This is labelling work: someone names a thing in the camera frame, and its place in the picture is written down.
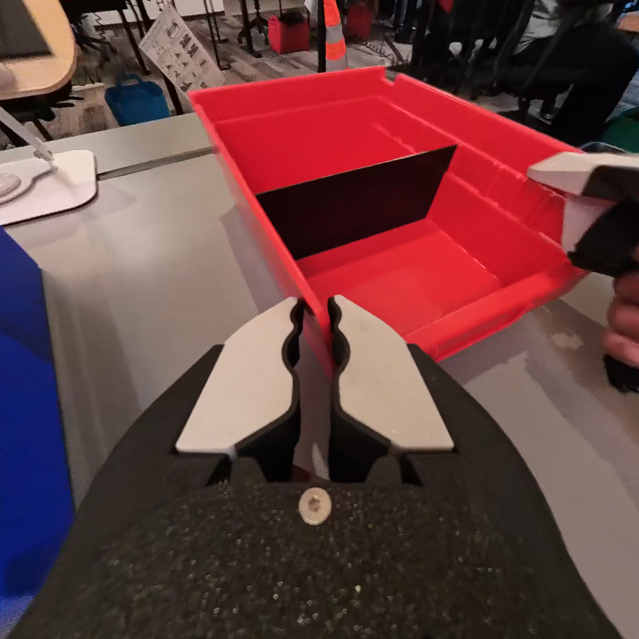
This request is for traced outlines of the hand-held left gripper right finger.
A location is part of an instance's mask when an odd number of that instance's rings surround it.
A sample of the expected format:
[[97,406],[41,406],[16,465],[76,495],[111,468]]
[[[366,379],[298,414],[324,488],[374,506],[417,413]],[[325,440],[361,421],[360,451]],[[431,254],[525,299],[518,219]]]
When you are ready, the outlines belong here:
[[379,459],[449,453],[454,441],[411,347],[344,295],[327,302],[335,371],[327,464],[334,482],[364,482]]

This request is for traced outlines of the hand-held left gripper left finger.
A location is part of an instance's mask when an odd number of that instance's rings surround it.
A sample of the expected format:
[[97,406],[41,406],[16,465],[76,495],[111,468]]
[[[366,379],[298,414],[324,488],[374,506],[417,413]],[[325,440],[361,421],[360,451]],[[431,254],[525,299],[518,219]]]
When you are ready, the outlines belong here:
[[288,482],[300,439],[304,302],[288,297],[236,330],[176,440],[181,456],[254,459],[268,482]]

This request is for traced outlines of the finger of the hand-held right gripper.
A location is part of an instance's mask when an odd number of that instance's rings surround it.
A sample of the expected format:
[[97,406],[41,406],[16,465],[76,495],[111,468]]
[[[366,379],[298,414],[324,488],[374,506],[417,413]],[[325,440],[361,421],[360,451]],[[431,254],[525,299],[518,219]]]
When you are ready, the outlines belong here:
[[608,200],[569,195],[563,209],[562,248],[573,252],[585,232],[608,209]]
[[533,164],[527,177],[570,196],[638,199],[638,155],[563,152]]

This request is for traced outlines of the red plastic storage bin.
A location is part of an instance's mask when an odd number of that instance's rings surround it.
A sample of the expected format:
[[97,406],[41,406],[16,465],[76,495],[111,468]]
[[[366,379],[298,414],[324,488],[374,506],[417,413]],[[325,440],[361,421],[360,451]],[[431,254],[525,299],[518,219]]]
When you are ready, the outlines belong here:
[[[190,92],[246,230],[331,369],[328,299],[343,295],[435,360],[559,298],[584,276],[562,248],[564,197],[527,169],[578,152],[382,67]],[[456,145],[425,219],[294,260],[256,196]]]

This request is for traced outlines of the grey desk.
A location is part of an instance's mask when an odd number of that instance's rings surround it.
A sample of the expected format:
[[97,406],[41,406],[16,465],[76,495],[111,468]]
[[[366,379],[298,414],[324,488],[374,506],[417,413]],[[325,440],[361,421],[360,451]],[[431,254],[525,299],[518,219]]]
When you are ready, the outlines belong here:
[[[132,422],[279,291],[194,114],[56,140],[94,153],[97,198],[7,233],[44,272],[75,505]],[[613,285],[563,298],[444,360],[535,475],[587,586],[638,637],[638,396],[610,388]]]

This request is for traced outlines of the person's right hand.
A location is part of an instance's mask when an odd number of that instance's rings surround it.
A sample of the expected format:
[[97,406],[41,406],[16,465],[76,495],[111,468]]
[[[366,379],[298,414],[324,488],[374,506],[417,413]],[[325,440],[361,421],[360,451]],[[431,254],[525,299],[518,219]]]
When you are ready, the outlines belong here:
[[638,273],[614,280],[606,317],[608,327],[602,338],[605,354],[638,368]]

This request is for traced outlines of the green container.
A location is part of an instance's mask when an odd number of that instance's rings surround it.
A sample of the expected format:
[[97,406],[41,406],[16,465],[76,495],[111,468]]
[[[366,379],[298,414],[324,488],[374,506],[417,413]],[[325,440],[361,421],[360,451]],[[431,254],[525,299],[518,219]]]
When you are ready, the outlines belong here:
[[610,120],[601,141],[629,153],[638,153],[638,108],[626,110]]

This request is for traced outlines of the black bin divider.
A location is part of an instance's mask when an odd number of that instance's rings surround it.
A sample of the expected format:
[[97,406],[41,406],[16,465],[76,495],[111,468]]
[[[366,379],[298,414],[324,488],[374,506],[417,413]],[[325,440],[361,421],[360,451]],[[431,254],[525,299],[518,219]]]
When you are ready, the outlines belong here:
[[294,260],[425,219],[456,145],[256,196]]

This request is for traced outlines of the blue plastic storage bin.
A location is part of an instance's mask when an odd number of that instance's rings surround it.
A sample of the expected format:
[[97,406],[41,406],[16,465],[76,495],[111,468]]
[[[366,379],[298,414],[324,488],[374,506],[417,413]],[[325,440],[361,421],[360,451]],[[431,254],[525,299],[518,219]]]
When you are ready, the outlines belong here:
[[74,510],[41,269],[2,229],[2,638],[46,580]]

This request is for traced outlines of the small red box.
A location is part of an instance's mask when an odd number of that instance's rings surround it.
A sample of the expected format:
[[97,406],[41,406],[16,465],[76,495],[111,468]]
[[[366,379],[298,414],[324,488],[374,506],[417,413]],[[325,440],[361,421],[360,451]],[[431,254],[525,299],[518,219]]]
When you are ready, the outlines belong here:
[[373,9],[366,1],[351,3],[346,12],[346,33],[350,38],[367,40],[371,32]]

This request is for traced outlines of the orange traffic cone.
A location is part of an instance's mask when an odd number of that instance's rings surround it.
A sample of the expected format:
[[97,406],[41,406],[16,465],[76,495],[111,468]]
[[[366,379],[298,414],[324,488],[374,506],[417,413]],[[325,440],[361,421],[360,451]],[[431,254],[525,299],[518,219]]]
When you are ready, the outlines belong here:
[[337,1],[322,1],[324,17],[324,62],[328,72],[346,70],[347,49]]

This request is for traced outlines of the red fabric box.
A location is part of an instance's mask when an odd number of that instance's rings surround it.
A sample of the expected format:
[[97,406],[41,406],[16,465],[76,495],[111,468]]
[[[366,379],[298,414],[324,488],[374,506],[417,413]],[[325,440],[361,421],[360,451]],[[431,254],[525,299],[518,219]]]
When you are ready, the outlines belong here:
[[309,50],[309,23],[302,14],[286,13],[282,17],[271,15],[267,25],[268,42],[273,52],[289,54]]

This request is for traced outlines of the white printed poster board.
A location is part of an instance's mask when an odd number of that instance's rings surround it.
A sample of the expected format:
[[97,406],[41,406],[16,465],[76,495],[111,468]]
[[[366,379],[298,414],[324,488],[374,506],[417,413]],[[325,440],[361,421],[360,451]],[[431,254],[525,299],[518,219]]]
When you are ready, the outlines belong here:
[[139,48],[185,95],[224,85],[218,64],[171,4],[160,11]]

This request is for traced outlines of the wooden table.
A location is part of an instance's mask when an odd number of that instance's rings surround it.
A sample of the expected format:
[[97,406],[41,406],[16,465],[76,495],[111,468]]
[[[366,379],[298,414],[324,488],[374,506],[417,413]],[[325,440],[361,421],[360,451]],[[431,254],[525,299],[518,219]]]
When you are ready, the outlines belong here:
[[46,45],[43,54],[1,56],[1,100],[36,97],[67,84],[76,70],[74,33],[60,1],[22,1]]

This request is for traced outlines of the white flat base plate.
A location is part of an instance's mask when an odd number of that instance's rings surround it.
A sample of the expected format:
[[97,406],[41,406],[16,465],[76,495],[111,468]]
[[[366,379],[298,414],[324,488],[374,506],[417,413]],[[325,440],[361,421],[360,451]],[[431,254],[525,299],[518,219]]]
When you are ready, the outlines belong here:
[[1,123],[32,149],[26,159],[1,164],[2,227],[77,209],[97,195],[92,152],[54,153],[4,108]]

